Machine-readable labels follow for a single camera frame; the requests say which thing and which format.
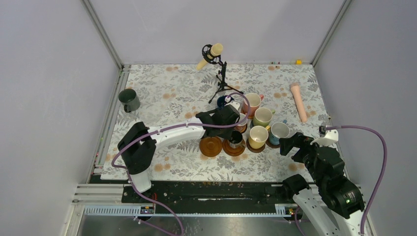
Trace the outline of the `light green mug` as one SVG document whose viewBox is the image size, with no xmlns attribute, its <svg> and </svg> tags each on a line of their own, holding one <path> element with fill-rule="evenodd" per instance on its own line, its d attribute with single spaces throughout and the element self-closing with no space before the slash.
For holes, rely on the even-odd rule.
<svg viewBox="0 0 417 236">
<path fill-rule="evenodd" d="M 267 127 L 270 124 L 274 114 L 274 109 L 259 107 L 254 113 L 253 125 Z"/>
</svg>

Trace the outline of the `dark green mug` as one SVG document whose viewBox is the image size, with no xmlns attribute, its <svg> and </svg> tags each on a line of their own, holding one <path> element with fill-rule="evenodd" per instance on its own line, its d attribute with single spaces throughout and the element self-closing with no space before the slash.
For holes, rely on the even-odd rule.
<svg viewBox="0 0 417 236">
<path fill-rule="evenodd" d="M 118 94 L 118 99 L 123 105 L 123 110 L 126 113 L 130 113 L 132 111 L 135 111 L 139 109 L 141 102 L 139 100 L 139 97 L 137 96 L 137 93 L 132 88 L 126 88 L 122 90 Z"/>
</svg>

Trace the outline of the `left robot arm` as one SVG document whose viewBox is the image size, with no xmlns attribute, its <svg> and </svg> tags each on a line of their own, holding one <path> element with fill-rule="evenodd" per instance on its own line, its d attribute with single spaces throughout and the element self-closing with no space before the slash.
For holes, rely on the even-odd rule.
<svg viewBox="0 0 417 236">
<path fill-rule="evenodd" d="M 172 126 L 147 127 L 143 122 L 135 123 L 118 143 L 125 169 L 135 186 L 134 196 L 140 202 L 147 202 L 152 197 L 148 169 L 156 150 L 188 140 L 229 138 L 239 122 L 239 108 L 240 104 L 232 101 L 223 108 L 200 112 Z"/>
</svg>

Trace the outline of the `brown wooden coaster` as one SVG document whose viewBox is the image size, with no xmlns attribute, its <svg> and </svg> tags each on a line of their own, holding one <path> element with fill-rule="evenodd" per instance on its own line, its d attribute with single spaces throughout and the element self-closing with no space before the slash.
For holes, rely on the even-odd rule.
<svg viewBox="0 0 417 236">
<path fill-rule="evenodd" d="M 207 157 L 215 157 L 222 151 L 222 141 L 218 137 L 207 137 L 200 140 L 201 153 Z"/>
</svg>

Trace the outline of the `black mug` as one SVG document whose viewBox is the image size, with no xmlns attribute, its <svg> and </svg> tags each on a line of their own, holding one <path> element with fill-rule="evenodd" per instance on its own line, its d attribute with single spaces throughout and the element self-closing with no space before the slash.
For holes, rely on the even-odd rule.
<svg viewBox="0 0 417 236">
<path fill-rule="evenodd" d="M 230 148 L 237 149 L 243 146 L 243 135 L 239 131 L 232 131 L 231 137 L 228 140 Z"/>
</svg>

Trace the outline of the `dark blue mug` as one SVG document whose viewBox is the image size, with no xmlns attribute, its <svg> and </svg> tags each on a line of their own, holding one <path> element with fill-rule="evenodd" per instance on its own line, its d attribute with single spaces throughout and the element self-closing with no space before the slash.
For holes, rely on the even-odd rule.
<svg viewBox="0 0 417 236">
<path fill-rule="evenodd" d="M 218 99 L 217 99 L 217 102 L 216 102 L 216 104 L 217 104 L 217 107 L 219 108 L 219 109 L 221 109 L 221 108 L 223 108 L 223 107 L 225 107 L 226 105 L 228 105 L 230 102 L 232 102 L 234 99 L 232 98 L 232 97 L 230 97 L 230 96 L 228 96 L 228 95 L 224 95 L 224 96 L 221 96 L 221 97 L 219 97 Z"/>
</svg>

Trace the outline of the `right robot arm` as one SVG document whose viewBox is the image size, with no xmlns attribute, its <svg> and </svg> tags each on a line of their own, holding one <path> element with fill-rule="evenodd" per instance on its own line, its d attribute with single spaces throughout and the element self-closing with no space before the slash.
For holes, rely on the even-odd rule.
<svg viewBox="0 0 417 236">
<path fill-rule="evenodd" d="M 292 137 L 280 138 L 280 154 L 287 155 L 298 148 L 292 160 L 305 165 L 310 173 L 322 202 L 332 211 L 334 224 L 310 185 L 301 175 L 293 175 L 283 181 L 281 195 L 290 203 L 297 203 L 307 215 L 317 232 L 324 236 L 360 236 L 361 217 L 365 204 L 360 189 L 344 175 L 345 163 L 337 149 L 338 131 L 326 131 L 324 136 L 312 138 L 297 132 Z"/>
</svg>

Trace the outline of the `blue patterned mug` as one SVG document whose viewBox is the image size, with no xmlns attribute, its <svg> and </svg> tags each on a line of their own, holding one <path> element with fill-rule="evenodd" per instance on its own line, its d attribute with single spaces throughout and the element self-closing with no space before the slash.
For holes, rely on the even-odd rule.
<svg viewBox="0 0 417 236">
<path fill-rule="evenodd" d="M 269 142 L 273 146 L 280 145 L 280 138 L 288 138 L 290 133 L 289 127 L 283 122 L 277 122 L 270 126 L 269 128 Z"/>
</svg>

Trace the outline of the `brown wooden knob lid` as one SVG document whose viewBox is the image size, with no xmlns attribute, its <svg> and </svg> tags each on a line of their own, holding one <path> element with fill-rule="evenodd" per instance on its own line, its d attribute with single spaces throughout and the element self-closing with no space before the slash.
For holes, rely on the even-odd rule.
<svg viewBox="0 0 417 236">
<path fill-rule="evenodd" d="M 222 148 L 227 155 L 235 157 L 243 154 L 246 149 L 246 144 L 242 141 L 236 148 L 232 148 L 229 145 L 229 141 L 224 139 L 222 142 Z"/>
</svg>

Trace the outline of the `yellow mug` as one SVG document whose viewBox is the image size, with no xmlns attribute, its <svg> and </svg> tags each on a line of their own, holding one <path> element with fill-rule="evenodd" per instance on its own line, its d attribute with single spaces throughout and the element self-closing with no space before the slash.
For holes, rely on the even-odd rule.
<svg viewBox="0 0 417 236">
<path fill-rule="evenodd" d="M 252 149 L 260 149 L 266 144 L 268 137 L 268 130 L 265 127 L 254 126 L 249 132 L 249 145 Z"/>
</svg>

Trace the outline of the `small pink mug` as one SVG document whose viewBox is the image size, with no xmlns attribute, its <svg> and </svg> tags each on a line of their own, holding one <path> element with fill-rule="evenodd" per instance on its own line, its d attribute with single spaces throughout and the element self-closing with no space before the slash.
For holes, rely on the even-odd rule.
<svg viewBox="0 0 417 236">
<path fill-rule="evenodd" d="M 239 125 L 237 125 L 235 127 L 235 130 L 240 132 L 240 133 L 244 133 L 247 130 L 247 118 L 246 118 L 246 114 L 240 113 L 240 117 L 239 117 Z"/>
</svg>

